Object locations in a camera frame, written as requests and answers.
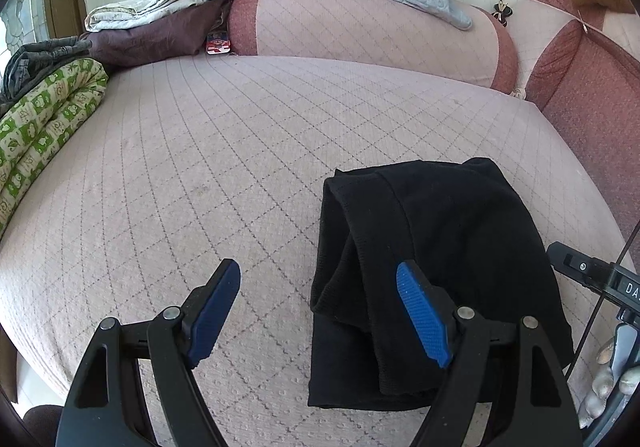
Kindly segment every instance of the gloved hand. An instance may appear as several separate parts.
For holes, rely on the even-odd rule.
[[[598,351],[596,361],[600,364],[600,369],[591,383],[591,390],[584,397],[578,409],[578,420],[580,429],[588,427],[594,419],[604,413],[607,398],[615,387],[613,372],[610,367],[611,357],[614,352],[614,339],[612,338]],[[620,393],[632,395],[640,382],[640,366],[627,369],[618,381]]]

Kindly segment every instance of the green patterned blanket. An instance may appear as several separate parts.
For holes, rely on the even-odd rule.
[[[65,64],[0,120],[0,237],[38,174],[98,107],[107,85],[100,62]]]

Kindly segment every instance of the black cloth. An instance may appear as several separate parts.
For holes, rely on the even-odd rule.
[[[396,289],[414,259],[457,305],[516,323],[533,315],[565,366],[573,356],[545,247],[495,163],[413,161],[324,182],[308,404],[374,411],[430,405],[443,370],[428,359]],[[498,377],[489,363],[481,400]]]

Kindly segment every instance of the stained mattress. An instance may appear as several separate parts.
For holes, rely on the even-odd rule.
[[[111,78],[100,108],[9,224],[0,321],[64,396],[104,316],[151,318],[232,257],[241,291],[195,371],[229,444],[408,445],[427,410],[306,406],[322,182],[334,168],[472,156],[500,166],[546,245],[618,255],[623,238],[609,208],[529,102],[327,59],[196,56],[127,70]],[[577,342],[594,296],[559,284]],[[575,398],[590,385],[614,316],[606,303],[572,376]],[[158,440],[168,444],[146,364],[143,374]],[[469,445],[487,412],[478,406]]]

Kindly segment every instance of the black bracket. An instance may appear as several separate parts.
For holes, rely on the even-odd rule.
[[[582,445],[561,366],[535,318],[524,317],[516,325],[486,320],[472,308],[456,308],[414,261],[398,268],[398,291],[426,354],[434,360],[451,358],[412,447],[463,444],[491,353],[501,359],[504,374],[481,446]]]
[[[605,263],[562,243],[546,249],[551,265],[562,275],[618,306],[627,324],[640,330],[640,276],[617,263]]]
[[[181,307],[124,326],[103,319],[69,390],[56,446],[156,446],[138,366],[150,359],[175,444],[226,447],[191,370],[211,354],[239,287],[238,264],[224,259]]]

